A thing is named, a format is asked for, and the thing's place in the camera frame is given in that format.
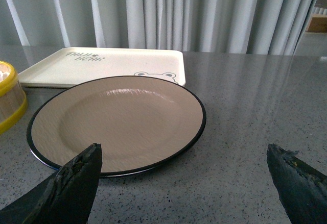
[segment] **white curtain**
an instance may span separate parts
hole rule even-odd
[[[0,44],[292,55],[315,0],[0,0]]]

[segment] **tray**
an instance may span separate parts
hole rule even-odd
[[[114,76],[147,76],[185,85],[183,54],[124,48],[63,48],[18,77],[22,86],[70,88]]]

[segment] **countertop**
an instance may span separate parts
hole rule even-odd
[[[0,46],[18,72],[58,47]],[[327,59],[183,53],[186,88],[203,102],[203,135],[140,175],[100,179],[89,223],[290,223],[266,162],[269,143],[327,174]],[[29,107],[0,135],[0,209],[53,170],[30,152],[27,125],[62,89],[24,88]]]

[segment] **yellow lid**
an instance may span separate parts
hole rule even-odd
[[[8,71],[8,76],[3,78],[3,74]],[[0,96],[10,91],[18,82],[18,75],[15,68],[4,61],[0,61]]]
[[[18,74],[15,68],[7,62],[0,61],[0,98],[2,98],[3,101],[10,102],[8,100],[10,96],[7,97],[4,95],[7,93],[9,94],[17,84],[19,85]],[[22,89],[21,92],[24,95],[24,99],[19,102],[21,104],[15,111],[10,111],[9,117],[4,121],[0,121],[0,134],[12,127],[25,114],[27,109],[27,99],[25,92]]]

